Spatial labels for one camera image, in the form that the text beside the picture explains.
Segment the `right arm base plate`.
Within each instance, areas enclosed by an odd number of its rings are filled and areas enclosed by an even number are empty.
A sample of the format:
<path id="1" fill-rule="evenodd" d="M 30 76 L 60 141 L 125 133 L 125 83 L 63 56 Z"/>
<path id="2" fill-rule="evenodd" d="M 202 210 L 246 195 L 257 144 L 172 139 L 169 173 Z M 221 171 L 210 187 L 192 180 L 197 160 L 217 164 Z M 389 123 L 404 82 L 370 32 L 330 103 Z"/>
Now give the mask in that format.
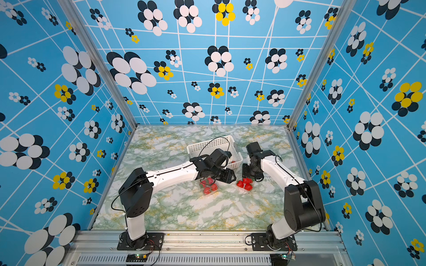
<path id="1" fill-rule="evenodd" d="M 250 243 L 253 251 L 295 252 L 298 250 L 294 236 L 276 239 L 270 232 L 252 233 Z"/>

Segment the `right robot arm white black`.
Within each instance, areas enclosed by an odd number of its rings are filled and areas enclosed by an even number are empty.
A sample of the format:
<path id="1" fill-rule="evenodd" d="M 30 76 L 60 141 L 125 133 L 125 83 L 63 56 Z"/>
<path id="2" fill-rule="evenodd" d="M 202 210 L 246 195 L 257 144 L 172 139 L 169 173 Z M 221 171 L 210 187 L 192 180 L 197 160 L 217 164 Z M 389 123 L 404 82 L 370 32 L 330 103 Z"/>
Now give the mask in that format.
<path id="1" fill-rule="evenodd" d="M 269 175 L 284 192 L 284 216 L 269 225 L 266 244 L 279 251 L 288 248 L 291 237 L 302 230 L 321 226 L 326 220 L 320 188 L 313 180 L 304 180 L 282 164 L 278 155 L 270 150 L 248 152 L 249 163 L 243 165 L 247 177 L 259 180 Z"/>

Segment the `clear plastic clamshell container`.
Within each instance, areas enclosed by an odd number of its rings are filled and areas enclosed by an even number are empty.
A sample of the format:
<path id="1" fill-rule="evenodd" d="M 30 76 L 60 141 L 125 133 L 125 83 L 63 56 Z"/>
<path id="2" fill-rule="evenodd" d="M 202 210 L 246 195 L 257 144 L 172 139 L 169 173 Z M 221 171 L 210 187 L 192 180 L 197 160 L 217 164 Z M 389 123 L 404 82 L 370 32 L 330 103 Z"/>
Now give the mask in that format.
<path id="1" fill-rule="evenodd" d="M 213 185 L 213 184 L 217 184 L 217 182 L 216 182 L 216 180 L 215 179 L 213 179 L 213 178 L 211 178 L 211 177 L 208 177 L 208 178 L 206 178 L 206 179 L 203 179 L 202 181 L 204 181 L 204 182 L 206 182 L 208 185 L 206 186 L 206 187 L 209 187 L 209 188 L 211 188 L 211 185 Z M 199 186 L 200 186 L 200 189 L 201 189 L 201 191 L 202 191 L 202 193 L 203 193 L 203 195 L 205 195 L 204 194 L 204 186 L 203 185 L 201 185 L 200 183 L 199 183 Z M 219 189 L 217 189 L 216 191 L 211 191 L 211 193 L 210 194 L 213 194 L 213 193 L 215 193 L 215 192 L 217 192 Z"/>

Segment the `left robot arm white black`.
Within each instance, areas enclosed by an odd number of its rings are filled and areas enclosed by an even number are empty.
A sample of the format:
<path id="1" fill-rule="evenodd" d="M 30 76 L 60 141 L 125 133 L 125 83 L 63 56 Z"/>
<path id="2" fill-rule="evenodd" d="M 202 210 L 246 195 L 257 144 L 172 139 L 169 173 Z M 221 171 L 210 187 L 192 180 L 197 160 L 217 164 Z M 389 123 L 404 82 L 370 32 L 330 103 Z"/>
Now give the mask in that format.
<path id="1" fill-rule="evenodd" d="M 150 245 L 145 228 L 144 213 L 148 210 L 152 196 L 157 192 L 187 181 L 211 178 L 231 184 L 236 181 L 232 169 L 223 166 L 225 159 L 210 156 L 193 157 L 175 167 L 146 172 L 135 169 L 119 189 L 119 198 L 125 213 L 126 230 L 120 241 L 124 248 L 142 250 Z"/>

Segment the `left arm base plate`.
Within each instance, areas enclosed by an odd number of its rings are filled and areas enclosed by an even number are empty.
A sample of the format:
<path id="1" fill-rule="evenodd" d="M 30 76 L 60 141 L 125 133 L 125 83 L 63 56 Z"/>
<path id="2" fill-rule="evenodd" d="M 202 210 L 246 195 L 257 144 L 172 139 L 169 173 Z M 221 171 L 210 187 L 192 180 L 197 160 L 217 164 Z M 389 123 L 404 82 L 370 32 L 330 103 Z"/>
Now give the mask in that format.
<path id="1" fill-rule="evenodd" d="M 119 236 L 117 250 L 162 250 L 164 233 L 147 232 L 142 237 L 131 240 L 127 231 Z"/>

